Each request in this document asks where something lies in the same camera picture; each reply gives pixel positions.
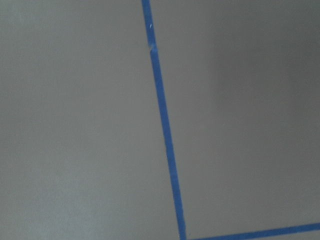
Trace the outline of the brown paper table cover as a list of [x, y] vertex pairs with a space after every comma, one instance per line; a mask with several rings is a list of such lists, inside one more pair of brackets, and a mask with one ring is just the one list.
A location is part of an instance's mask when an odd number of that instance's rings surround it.
[[317, 0], [3, 0], [3, 240], [317, 240]]

